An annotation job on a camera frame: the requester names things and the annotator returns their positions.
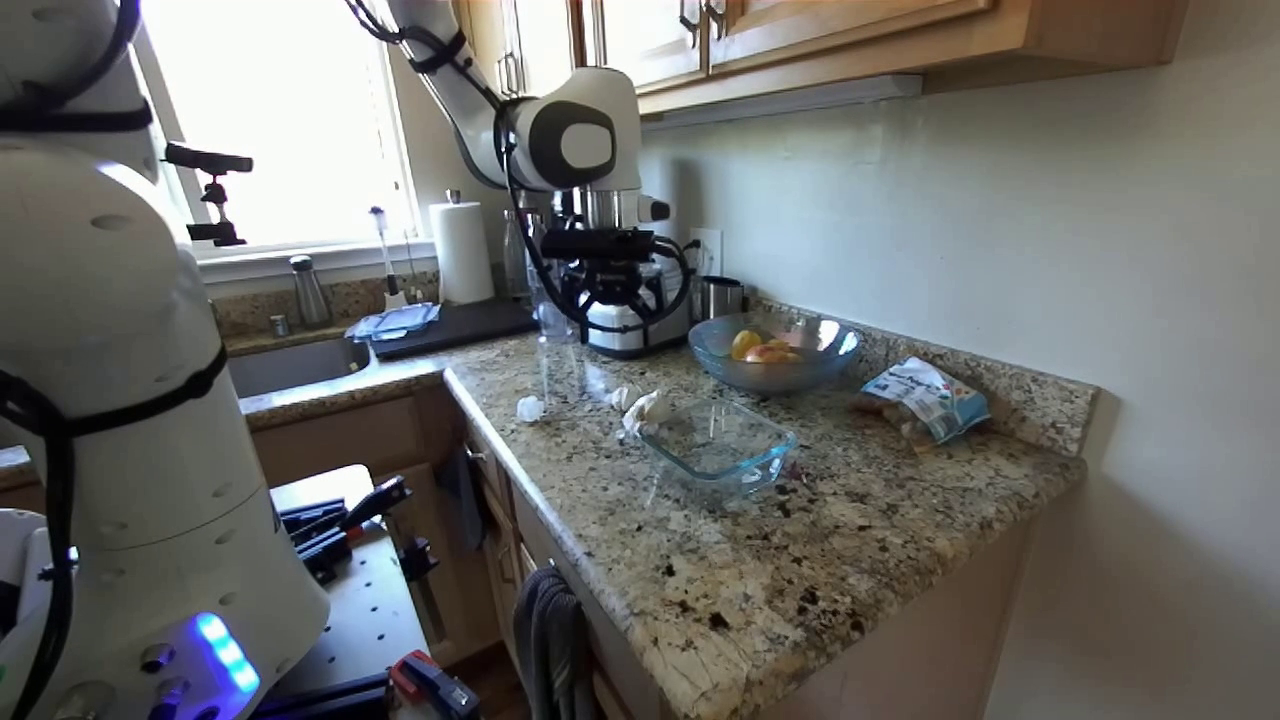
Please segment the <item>blue led light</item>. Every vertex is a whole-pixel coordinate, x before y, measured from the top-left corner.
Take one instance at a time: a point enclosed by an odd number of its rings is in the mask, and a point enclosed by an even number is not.
[[[209,650],[227,670],[227,675],[236,683],[239,692],[252,694],[257,691],[261,684],[257,670],[253,670],[253,666],[244,657],[244,651],[232,637],[223,619],[212,612],[201,612],[196,615],[196,628],[200,629],[200,634],[209,643]]]

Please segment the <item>snack bag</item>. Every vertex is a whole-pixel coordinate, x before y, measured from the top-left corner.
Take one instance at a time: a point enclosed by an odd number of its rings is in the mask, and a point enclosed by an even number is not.
[[[942,445],[991,416],[980,392],[919,357],[908,357],[863,386],[852,406],[882,414],[916,451]]]

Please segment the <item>kitchen sink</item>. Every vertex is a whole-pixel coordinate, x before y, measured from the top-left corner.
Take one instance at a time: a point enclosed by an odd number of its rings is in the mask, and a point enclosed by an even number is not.
[[[236,395],[252,397],[332,380],[369,366],[369,346],[339,337],[241,355],[227,361]]]

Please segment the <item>upper cabinet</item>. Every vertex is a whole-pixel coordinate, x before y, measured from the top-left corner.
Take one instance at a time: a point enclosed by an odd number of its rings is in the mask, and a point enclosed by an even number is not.
[[[472,28],[508,36],[509,68],[488,59],[499,86],[541,95],[572,67],[605,65],[631,77],[645,115],[892,73],[943,92],[1156,65],[1172,59],[1188,3],[457,1],[504,8],[497,31]]]
[[[582,0],[586,64],[622,70],[637,91],[705,74],[699,0]]]

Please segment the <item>granite countertop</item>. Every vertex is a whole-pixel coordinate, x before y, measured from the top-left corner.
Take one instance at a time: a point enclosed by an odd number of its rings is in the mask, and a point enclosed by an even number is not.
[[[550,380],[572,401],[524,424],[516,401],[543,387],[536,346],[520,336],[375,361],[241,409],[257,429],[448,383],[685,717],[750,716],[781,700],[1085,477],[1082,460],[980,430],[918,456],[878,416],[846,409],[854,383],[754,398],[712,379],[685,348],[632,363],[566,348],[577,363],[562,359]],[[620,384],[666,388],[677,404],[737,400],[791,428],[800,446],[786,479],[701,507],[658,482],[639,442],[614,437],[621,414],[605,396]]]

